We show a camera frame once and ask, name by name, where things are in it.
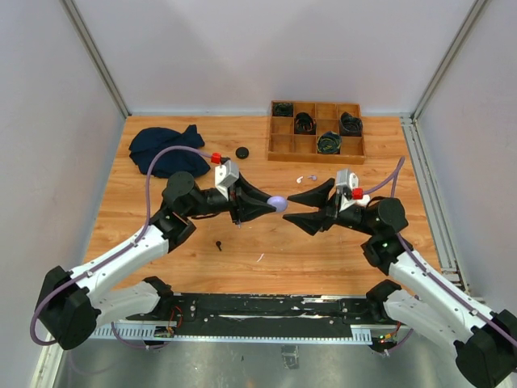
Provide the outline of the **aluminium frame rail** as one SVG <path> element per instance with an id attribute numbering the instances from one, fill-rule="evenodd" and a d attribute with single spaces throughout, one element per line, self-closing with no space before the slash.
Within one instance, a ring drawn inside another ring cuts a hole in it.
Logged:
<path id="1" fill-rule="evenodd" d="M 74 30 L 76 31 L 79 40 L 82 42 L 84 49 L 88 57 L 91 59 L 99 77 L 103 81 L 108 94 L 111 96 L 112 101 L 116 105 L 118 111 L 123 118 L 127 119 L 132 115 L 128 105 L 124 101 L 119 87 L 116 85 L 114 78 L 109 71 L 105 60 L 103 59 L 102 53 L 99 50 L 98 45 L 95 43 L 95 39 L 92 36 L 90 29 L 88 28 L 86 21 L 84 20 L 81 11 L 78 8 L 77 3 L 74 0 L 60 0 L 60 4 L 63 7 L 69 21 L 71 22 Z"/>
<path id="2" fill-rule="evenodd" d="M 448 280 L 467 294 L 471 293 L 471 289 L 459 262 L 456 244 L 425 145 L 421 119 L 489 4 L 490 2 L 487 0 L 472 2 L 452 42 L 446 49 L 422 96 L 419 98 L 415 109 L 411 113 L 400 115 L 401 128 L 435 244 L 439 267 Z"/>

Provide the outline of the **rolled blue yellow tie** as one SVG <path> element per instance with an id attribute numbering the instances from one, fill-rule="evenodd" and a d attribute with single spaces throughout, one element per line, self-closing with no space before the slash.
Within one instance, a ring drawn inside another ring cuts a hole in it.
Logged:
<path id="1" fill-rule="evenodd" d="M 316 143 L 319 154 L 340 154 L 342 138 L 338 133 L 328 131 L 323 133 Z"/>

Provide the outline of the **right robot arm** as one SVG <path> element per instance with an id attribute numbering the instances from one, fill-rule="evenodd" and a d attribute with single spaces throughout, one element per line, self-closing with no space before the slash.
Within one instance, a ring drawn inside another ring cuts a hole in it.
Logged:
<path id="1" fill-rule="evenodd" d="M 367 316 L 389 319 L 440 346 L 475 387 L 496 387 L 516 371 L 516 317 L 494 311 L 435 270 L 402 236 L 409 222 L 398 198 L 374 196 L 329 179 L 288 200 L 313 207 L 284 219 L 310 235 L 341 226 L 368 235 L 364 257 L 388 280 L 368 294 Z"/>

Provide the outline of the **purple round charging case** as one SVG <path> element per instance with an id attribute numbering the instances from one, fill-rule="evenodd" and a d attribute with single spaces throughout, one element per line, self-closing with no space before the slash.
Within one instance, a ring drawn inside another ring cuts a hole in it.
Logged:
<path id="1" fill-rule="evenodd" d="M 282 213 L 288 207 L 288 200 L 283 196 L 271 196 L 267 199 L 267 204 L 274 207 L 277 213 Z"/>

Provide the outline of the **aluminium frame rail left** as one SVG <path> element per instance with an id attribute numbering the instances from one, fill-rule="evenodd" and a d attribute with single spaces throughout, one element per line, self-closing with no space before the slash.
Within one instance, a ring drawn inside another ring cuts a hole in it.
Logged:
<path id="1" fill-rule="evenodd" d="M 123 118 L 127 119 L 132 115 L 128 105 L 124 101 L 119 87 L 116 85 L 114 78 L 109 71 L 105 60 L 103 59 L 102 53 L 99 50 L 98 45 L 95 43 L 95 39 L 92 36 L 90 29 L 88 28 L 86 21 L 84 20 L 81 11 L 78 8 L 77 3 L 74 0 L 60 0 L 60 4 L 63 7 L 69 21 L 71 22 L 74 30 L 76 31 L 79 40 L 82 42 L 84 49 L 88 57 L 91 59 L 99 77 L 103 81 L 108 94 L 111 96 L 112 101 L 116 105 L 118 111 Z"/>

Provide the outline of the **rolled dark tie back-left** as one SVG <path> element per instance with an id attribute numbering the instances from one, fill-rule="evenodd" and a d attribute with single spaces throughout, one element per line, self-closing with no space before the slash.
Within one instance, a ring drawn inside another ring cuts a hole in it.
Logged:
<path id="1" fill-rule="evenodd" d="M 271 106 L 271 113 L 275 117 L 293 117 L 293 104 L 274 102 Z"/>

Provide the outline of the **rolled dark tie right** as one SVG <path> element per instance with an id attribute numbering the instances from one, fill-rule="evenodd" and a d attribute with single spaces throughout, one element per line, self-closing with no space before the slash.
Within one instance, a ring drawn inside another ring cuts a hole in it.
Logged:
<path id="1" fill-rule="evenodd" d="M 363 132 L 363 122 L 359 117 L 355 117 L 348 112 L 344 112 L 339 119 L 339 132 L 344 137 L 361 137 Z"/>

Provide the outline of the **dark blue cloth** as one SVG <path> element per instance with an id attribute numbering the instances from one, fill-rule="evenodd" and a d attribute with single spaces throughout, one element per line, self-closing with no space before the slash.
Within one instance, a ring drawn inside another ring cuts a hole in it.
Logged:
<path id="1" fill-rule="evenodd" d="M 171 146 L 186 146 L 199 150 L 205 146 L 197 126 L 190 124 L 181 133 L 163 127 L 142 129 L 131 141 L 129 157 L 141 174 L 146 175 L 151 162 L 158 153 Z M 154 164 L 151 175 L 168 179 L 179 171 L 186 171 L 195 178 L 203 176 L 211 167 L 201 154 L 189 150 L 171 150 Z"/>

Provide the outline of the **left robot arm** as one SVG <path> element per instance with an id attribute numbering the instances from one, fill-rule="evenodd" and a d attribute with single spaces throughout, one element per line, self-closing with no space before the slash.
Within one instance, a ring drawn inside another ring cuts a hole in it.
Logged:
<path id="1" fill-rule="evenodd" d="M 239 225 L 276 211 L 268 204 L 269 195 L 240 173 L 227 173 L 219 166 L 215 178 L 214 188 L 201 189 L 190 173 L 174 173 L 159 210 L 134 235 L 87 264 L 69 271 L 62 266 L 49 270 L 32 321 L 44 325 L 53 343 L 74 349 L 97 327 L 130 314 L 122 309 L 109 312 L 103 297 L 137 269 L 186 242 L 195 231 L 192 219 L 228 213 Z"/>

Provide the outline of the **black round charging case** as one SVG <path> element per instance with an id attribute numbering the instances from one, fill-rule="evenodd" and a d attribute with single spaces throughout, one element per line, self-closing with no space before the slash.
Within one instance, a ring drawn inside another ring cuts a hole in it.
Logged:
<path id="1" fill-rule="evenodd" d="M 238 147 L 236 150 L 235 150 L 235 155 L 237 158 L 239 159 L 246 159 L 249 157 L 250 155 L 250 151 L 248 148 L 244 147 L 244 146 L 241 146 L 241 147 Z"/>

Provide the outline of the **aluminium frame rail right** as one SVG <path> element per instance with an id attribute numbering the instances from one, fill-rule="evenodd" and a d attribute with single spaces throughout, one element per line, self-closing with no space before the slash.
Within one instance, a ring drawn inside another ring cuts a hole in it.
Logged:
<path id="1" fill-rule="evenodd" d="M 489 4 L 490 2 L 487 0 L 472 2 L 452 42 L 446 49 L 422 96 L 419 98 L 415 109 L 411 113 L 400 115 L 401 128 L 435 244 L 439 267 L 448 280 L 467 294 L 471 293 L 471 289 L 459 262 L 456 244 L 425 145 L 421 119 Z"/>

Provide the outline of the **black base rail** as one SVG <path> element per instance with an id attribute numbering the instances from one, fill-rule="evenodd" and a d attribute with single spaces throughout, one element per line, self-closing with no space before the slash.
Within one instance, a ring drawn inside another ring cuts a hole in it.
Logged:
<path id="1" fill-rule="evenodd" d="M 179 323 L 177 335 L 245 338 L 346 338 L 353 325 L 388 325 L 365 297 L 173 293 L 130 321 Z"/>

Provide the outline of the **wooden divided tray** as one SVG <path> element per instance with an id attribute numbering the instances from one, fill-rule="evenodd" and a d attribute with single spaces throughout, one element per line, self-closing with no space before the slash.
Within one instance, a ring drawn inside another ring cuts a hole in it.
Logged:
<path id="1" fill-rule="evenodd" d="M 270 110 L 267 158 L 278 162 L 314 162 L 363 164 L 366 160 L 364 148 L 364 124 L 361 137 L 344 137 L 339 132 L 339 119 L 344 112 L 359 117 L 363 122 L 360 105 L 357 103 L 330 103 L 309 101 L 273 100 L 293 104 L 293 117 L 275 117 Z M 307 112 L 317 124 L 314 135 L 296 134 L 294 120 L 299 112 Z M 328 131 L 338 133 L 342 138 L 340 154 L 319 154 L 317 139 Z"/>

